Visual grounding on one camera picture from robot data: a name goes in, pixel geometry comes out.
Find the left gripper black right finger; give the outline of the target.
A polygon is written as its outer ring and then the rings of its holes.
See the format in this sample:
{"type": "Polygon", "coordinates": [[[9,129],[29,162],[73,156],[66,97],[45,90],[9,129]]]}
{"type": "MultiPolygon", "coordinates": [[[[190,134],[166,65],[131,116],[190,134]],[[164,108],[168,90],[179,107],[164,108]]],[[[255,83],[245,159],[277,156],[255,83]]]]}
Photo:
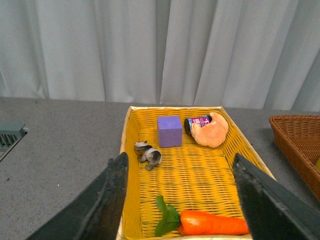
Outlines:
{"type": "Polygon", "coordinates": [[[318,240],[320,211],[237,153],[232,165],[244,218],[254,240],[318,240]]]}

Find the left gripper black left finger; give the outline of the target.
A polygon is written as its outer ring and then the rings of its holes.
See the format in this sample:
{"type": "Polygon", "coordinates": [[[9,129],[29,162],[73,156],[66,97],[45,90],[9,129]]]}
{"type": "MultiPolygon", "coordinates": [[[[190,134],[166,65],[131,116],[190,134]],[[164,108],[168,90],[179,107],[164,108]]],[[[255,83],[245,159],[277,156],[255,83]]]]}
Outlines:
{"type": "Polygon", "coordinates": [[[129,158],[122,152],[80,195],[30,240],[114,240],[127,193],[129,158]]]}

